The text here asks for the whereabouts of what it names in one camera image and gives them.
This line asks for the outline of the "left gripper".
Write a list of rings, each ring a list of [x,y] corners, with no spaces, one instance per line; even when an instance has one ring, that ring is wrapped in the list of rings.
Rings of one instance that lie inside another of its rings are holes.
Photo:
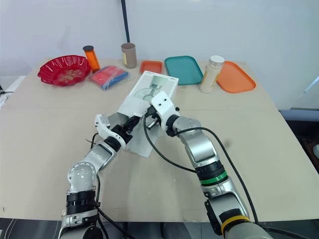
[[[111,131],[119,135],[127,144],[133,136],[128,134],[128,131],[133,131],[133,129],[139,124],[140,122],[140,117],[138,116],[133,116],[130,117],[123,125],[117,124],[114,126]]]

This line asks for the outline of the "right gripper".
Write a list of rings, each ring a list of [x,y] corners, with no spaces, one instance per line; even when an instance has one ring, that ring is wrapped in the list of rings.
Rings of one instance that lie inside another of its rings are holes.
[[[146,121],[146,119],[148,117],[151,117],[156,122],[160,122],[160,117],[159,117],[158,112],[157,112],[157,110],[155,109],[154,106],[150,106],[150,107],[147,108],[147,111],[144,114],[144,121]]]

